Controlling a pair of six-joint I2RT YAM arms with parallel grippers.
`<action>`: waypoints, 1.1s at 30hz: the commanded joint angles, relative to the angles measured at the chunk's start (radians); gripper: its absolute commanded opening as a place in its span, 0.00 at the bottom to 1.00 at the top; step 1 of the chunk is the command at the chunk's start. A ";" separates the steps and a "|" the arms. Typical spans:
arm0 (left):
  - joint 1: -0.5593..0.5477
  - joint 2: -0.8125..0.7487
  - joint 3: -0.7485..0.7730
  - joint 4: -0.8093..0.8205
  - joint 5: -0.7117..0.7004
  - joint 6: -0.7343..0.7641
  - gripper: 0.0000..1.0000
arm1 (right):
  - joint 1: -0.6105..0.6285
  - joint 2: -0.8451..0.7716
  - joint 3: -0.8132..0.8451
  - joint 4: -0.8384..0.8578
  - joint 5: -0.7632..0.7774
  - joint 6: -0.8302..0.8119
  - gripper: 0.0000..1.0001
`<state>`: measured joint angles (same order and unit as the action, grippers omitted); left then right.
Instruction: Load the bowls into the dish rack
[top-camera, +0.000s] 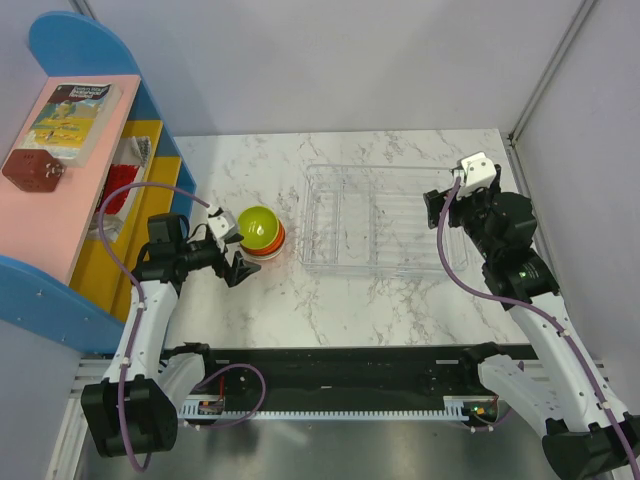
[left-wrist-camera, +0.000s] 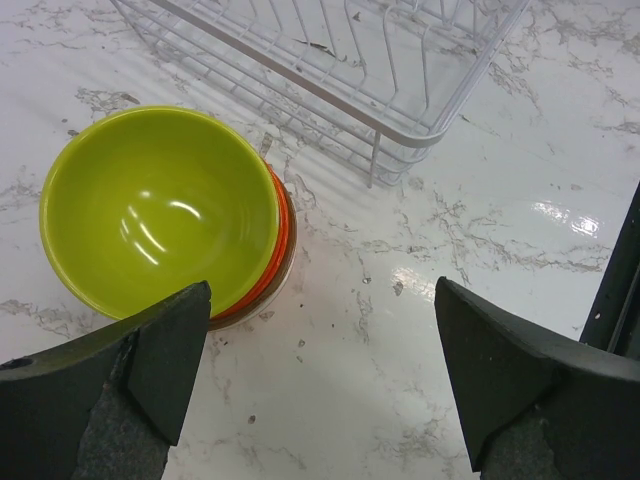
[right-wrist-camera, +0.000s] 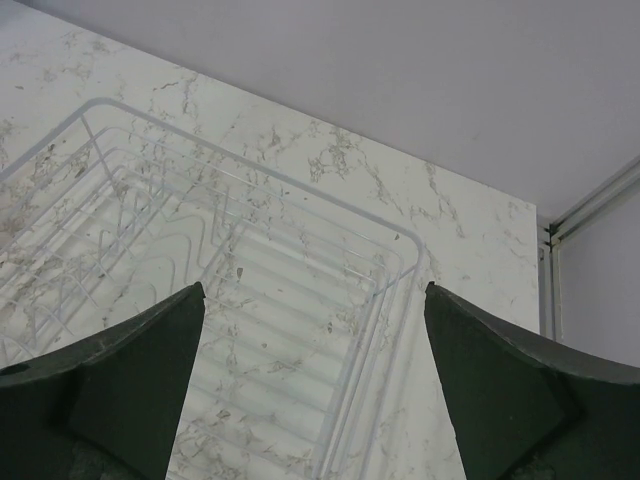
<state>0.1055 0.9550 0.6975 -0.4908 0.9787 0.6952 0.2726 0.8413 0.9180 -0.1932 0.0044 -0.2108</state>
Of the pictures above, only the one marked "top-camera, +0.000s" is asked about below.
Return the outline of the lime green bowl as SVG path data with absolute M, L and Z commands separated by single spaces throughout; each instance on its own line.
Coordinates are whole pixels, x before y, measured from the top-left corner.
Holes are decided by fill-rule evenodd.
M 257 205 L 245 209 L 237 218 L 243 236 L 242 247 L 261 250 L 271 245 L 279 233 L 279 219 L 268 207 Z

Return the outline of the orange bowl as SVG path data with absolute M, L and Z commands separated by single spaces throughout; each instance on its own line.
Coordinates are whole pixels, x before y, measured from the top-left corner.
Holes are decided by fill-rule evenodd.
M 279 244 L 281 242 L 285 241 L 285 237 L 286 237 L 286 230 L 284 228 L 284 226 L 282 225 L 282 223 L 279 223 L 278 225 L 278 233 L 277 236 L 275 238 L 275 240 L 273 242 L 271 242 L 267 247 L 261 248 L 261 249 L 252 249 L 252 250 L 262 250 L 265 248 L 269 248 L 273 243 Z

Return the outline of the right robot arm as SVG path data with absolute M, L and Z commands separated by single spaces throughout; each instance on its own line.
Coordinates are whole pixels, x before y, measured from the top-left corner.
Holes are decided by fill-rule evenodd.
M 547 462 L 561 479 L 589 479 L 627 466 L 639 475 L 639 418 L 614 394 L 573 327 L 559 286 L 532 247 L 537 228 L 530 199 L 498 185 L 467 197 L 454 183 L 424 194 L 428 225 L 447 275 L 467 293 L 496 301 L 526 335 L 549 379 L 543 387 L 494 344 L 467 353 L 458 381 L 467 392 L 488 389 L 538 434 Z M 451 269 L 444 230 L 460 227 L 485 262 L 487 292 Z

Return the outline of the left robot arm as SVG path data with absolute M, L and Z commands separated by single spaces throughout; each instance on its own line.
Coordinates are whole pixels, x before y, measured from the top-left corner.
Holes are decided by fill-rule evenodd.
M 205 360 L 204 344 L 165 353 L 170 317 L 187 276 L 210 268 L 234 287 L 259 271 L 241 253 L 226 257 L 242 236 L 233 215 L 221 208 L 209 213 L 205 235 L 189 240 L 178 214 L 147 221 L 148 242 L 132 273 L 131 304 L 121 340 L 102 380 L 84 387 L 81 406 L 98 453 L 107 458 L 150 455 L 173 448 L 178 411 L 190 393 L 208 393 L 219 369 Z

